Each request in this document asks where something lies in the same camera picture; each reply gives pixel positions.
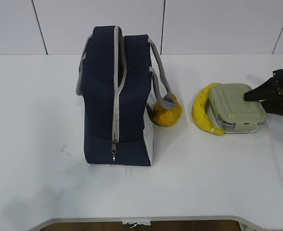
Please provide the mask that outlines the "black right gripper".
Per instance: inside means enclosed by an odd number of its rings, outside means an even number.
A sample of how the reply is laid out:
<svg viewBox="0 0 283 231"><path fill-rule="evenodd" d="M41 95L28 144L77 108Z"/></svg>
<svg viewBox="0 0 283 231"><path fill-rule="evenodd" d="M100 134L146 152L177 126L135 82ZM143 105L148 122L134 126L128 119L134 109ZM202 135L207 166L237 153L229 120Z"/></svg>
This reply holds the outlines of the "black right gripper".
<svg viewBox="0 0 283 231"><path fill-rule="evenodd" d="M261 101L266 113L283 116L283 70L273 71L273 77L244 94L247 102Z"/></svg>

